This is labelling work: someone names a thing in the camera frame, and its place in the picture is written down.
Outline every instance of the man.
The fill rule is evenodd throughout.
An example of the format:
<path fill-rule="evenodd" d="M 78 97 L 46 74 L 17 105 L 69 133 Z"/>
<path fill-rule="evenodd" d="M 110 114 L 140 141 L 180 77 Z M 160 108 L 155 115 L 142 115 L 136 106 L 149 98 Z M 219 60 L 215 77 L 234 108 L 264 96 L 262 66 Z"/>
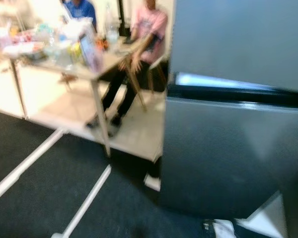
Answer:
<path fill-rule="evenodd" d="M 145 6 L 137 10 L 135 22 L 132 26 L 132 40 L 142 38 L 144 43 L 132 55 L 130 62 L 132 73 L 140 85 L 144 82 L 147 76 L 147 71 L 150 65 L 159 59 L 164 51 L 164 35 L 168 23 L 167 15 L 156 9 L 155 0 L 145 0 Z M 118 71 L 110 82 L 105 96 L 102 99 L 104 111 L 112 104 L 117 91 L 126 77 L 125 62 L 120 63 Z M 119 105 L 116 115 L 111 119 L 108 126 L 108 134 L 110 137 L 114 136 L 122 123 L 122 117 L 127 113 L 134 98 L 135 92 L 130 82 L 127 84 L 127 91 L 123 102 Z M 98 116 L 90 121 L 88 127 L 96 127 L 99 125 Z"/>
<path fill-rule="evenodd" d="M 95 8 L 88 0 L 61 0 L 61 2 L 66 6 L 73 18 L 92 18 L 93 27 L 97 31 Z"/>

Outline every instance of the white table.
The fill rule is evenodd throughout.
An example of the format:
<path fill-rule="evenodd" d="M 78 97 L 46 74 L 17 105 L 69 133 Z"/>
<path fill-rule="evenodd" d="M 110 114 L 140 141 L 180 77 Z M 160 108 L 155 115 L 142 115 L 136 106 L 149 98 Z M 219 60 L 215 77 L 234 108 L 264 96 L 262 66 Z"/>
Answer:
<path fill-rule="evenodd" d="M 122 42 L 123 42 L 124 39 L 125 38 L 123 38 L 123 37 L 120 38 L 120 40 L 119 40 L 119 49 L 120 49 L 120 51 L 128 53 L 129 55 L 132 52 L 134 52 L 141 45 L 141 41 L 136 41 L 132 45 L 123 45 Z M 102 71 L 98 72 L 98 73 L 94 73 L 94 72 L 90 71 L 86 66 L 84 66 L 80 63 L 76 63 L 70 68 L 65 68 L 65 67 L 62 67 L 62 66 L 59 66 L 59 65 L 55 64 L 49 58 L 47 58 L 45 60 L 38 61 L 38 62 L 30 62 L 31 66 L 41 68 L 41 69 L 66 73 L 66 74 L 69 74 L 69 75 L 77 76 L 79 79 L 88 80 L 90 82 L 91 87 L 93 89 L 95 106 L 96 106 L 96 110 L 97 110 L 97 113 L 98 113 L 98 116 L 99 116 L 99 122 L 100 122 L 100 126 L 101 126 L 102 137 L 103 137 L 103 140 L 104 140 L 106 154 L 107 154 L 108 157 L 110 157 L 110 144 L 109 144 L 109 137 L 108 137 L 108 130 L 107 130 L 107 125 L 106 125 L 106 120 L 105 120 L 104 109 L 103 109 L 103 106 L 102 106 L 101 97 L 100 97 L 99 92 L 98 92 L 98 87 L 99 87 L 98 81 L 99 81 L 101 76 L 103 76 L 105 73 L 107 73 L 112 68 L 114 68 L 118 63 L 120 63 L 123 60 L 127 60 L 127 57 L 129 57 L 129 55 L 126 55 L 126 54 L 116 55 L 114 53 L 105 52 L 104 53 L 104 66 L 103 66 Z M 22 106 L 23 114 L 24 114 L 25 119 L 28 119 L 27 109 L 26 109 L 26 105 L 25 105 L 25 102 L 24 102 L 24 99 L 23 99 L 22 86 L 21 86 L 21 83 L 20 83 L 20 80 L 19 80 L 19 76 L 18 76 L 18 73 L 17 73 L 16 66 L 15 66 L 15 61 L 16 61 L 16 59 L 10 58 L 13 78 L 14 78 L 14 82 L 15 82 L 16 87 L 17 87 L 17 91 L 18 91 L 19 100 L 20 100 L 20 103 L 21 103 L 21 106 Z M 129 79 L 131 80 L 132 85 L 134 86 L 134 90 L 137 93 L 137 95 L 138 95 L 138 97 L 139 97 L 139 99 L 142 103 L 143 109 L 144 109 L 144 111 L 146 111 L 147 110 L 146 105 L 144 104 L 144 100 L 142 98 L 141 93 L 139 93 L 140 87 L 139 87 L 138 81 L 137 81 L 136 77 L 131 73 L 131 69 L 130 69 L 129 66 L 127 67 L 126 71 L 129 75 Z"/>

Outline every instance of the refrigerator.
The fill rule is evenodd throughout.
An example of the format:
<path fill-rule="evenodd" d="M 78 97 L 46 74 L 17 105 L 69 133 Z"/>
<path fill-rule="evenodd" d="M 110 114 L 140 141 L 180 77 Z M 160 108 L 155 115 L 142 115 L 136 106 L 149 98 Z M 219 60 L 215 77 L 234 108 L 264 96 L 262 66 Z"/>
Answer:
<path fill-rule="evenodd" d="M 178 0 L 170 61 L 160 202 L 248 218 L 298 178 L 298 0 Z"/>

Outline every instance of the white floor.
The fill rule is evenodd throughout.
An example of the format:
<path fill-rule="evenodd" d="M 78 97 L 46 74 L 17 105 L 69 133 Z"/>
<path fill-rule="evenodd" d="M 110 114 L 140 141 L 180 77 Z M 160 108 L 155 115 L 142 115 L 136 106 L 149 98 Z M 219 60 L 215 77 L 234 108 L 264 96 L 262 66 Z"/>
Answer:
<path fill-rule="evenodd" d="M 22 110 L 12 73 L 2 72 L 7 61 L 0 63 L 0 110 L 21 117 Z M 87 81 L 71 83 L 69 91 L 58 83 L 59 73 L 39 70 L 33 67 L 19 67 L 19 78 L 24 92 L 30 120 L 51 128 L 63 127 L 70 133 L 89 140 L 101 142 L 100 130 L 90 130 L 85 123 L 95 114 L 92 92 Z M 105 93 L 106 83 L 101 83 L 100 92 Z M 123 98 L 121 87 L 107 115 L 111 117 Z M 135 99 L 118 135 L 111 139 L 111 147 L 127 153 L 154 160 L 161 154 L 164 121 L 164 93 L 152 95 L 143 91 L 148 111 L 143 112 L 138 98 Z"/>

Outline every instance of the blue shirt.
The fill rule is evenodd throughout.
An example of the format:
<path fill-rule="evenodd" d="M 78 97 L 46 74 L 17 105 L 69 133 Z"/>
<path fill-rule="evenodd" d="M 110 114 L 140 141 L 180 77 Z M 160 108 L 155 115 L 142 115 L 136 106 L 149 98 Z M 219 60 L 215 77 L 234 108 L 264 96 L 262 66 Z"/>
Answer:
<path fill-rule="evenodd" d="M 73 18 L 91 17 L 93 26 L 96 26 L 96 14 L 94 6 L 87 0 L 81 0 L 76 6 L 73 1 L 65 3 Z"/>

